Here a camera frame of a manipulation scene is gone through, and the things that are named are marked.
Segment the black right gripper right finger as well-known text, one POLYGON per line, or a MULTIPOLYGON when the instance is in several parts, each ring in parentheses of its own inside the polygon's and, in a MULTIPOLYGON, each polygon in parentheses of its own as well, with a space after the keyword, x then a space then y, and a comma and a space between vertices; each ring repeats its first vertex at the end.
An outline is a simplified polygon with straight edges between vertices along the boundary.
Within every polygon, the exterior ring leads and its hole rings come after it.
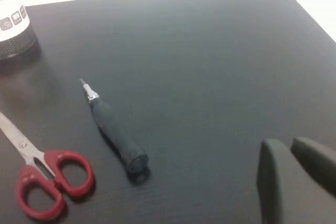
POLYGON ((291 198, 335 198, 335 150, 295 137, 290 158, 291 198))

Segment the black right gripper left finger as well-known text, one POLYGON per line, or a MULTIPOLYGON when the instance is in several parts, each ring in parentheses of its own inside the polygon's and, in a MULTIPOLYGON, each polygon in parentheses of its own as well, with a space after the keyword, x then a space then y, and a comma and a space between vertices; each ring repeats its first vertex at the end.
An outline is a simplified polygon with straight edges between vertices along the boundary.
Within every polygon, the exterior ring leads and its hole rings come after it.
POLYGON ((335 223, 335 198, 290 197, 290 160, 290 148, 281 141, 262 141, 257 171, 262 223, 335 223))

